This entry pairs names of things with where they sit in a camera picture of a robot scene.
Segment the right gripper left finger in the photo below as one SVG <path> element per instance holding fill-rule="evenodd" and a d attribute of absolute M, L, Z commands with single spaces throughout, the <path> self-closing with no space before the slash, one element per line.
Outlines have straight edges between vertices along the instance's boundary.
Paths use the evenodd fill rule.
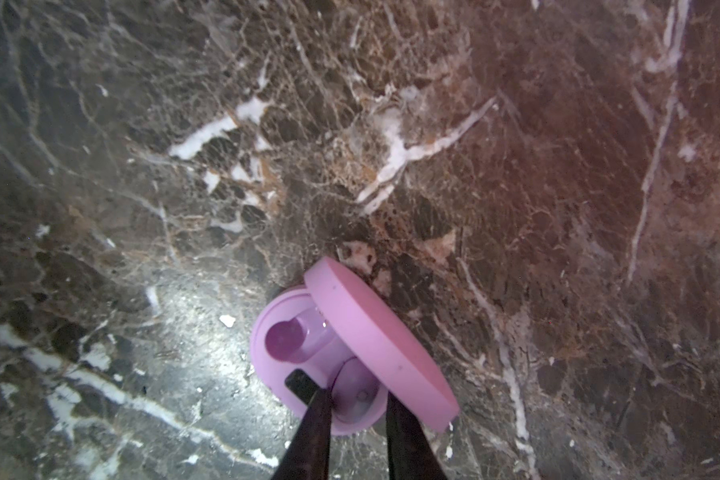
<path fill-rule="evenodd" d="M 332 398 L 326 389 L 318 389 L 272 475 L 272 480 L 326 480 L 332 426 Z"/>

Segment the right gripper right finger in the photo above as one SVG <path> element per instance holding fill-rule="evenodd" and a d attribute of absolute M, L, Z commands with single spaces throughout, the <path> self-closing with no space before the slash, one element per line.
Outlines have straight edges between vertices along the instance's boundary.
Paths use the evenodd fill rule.
<path fill-rule="evenodd" d="M 416 416 L 392 393 L 386 412 L 391 480 L 447 480 Z"/>

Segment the purple earbuds charging case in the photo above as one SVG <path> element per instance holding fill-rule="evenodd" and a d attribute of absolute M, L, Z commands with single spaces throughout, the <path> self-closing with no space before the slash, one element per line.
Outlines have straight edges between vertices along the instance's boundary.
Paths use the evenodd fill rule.
<path fill-rule="evenodd" d="M 359 359 L 380 387 L 357 423 L 341 422 L 333 411 L 334 436 L 371 427 L 386 412 L 389 393 L 431 430 L 444 431 L 459 413 L 443 373 L 408 327 L 360 277 L 328 257 L 259 314 L 250 356 L 263 384 L 299 417 L 316 390 L 330 392 L 347 360 Z"/>

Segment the purple earbud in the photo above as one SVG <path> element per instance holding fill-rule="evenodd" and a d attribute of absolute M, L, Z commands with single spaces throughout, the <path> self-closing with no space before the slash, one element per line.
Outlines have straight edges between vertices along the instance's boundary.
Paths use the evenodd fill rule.
<path fill-rule="evenodd" d="M 336 418 L 357 423 L 371 408 L 379 387 L 379 380 L 359 359 L 347 360 L 330 388 Z"/>

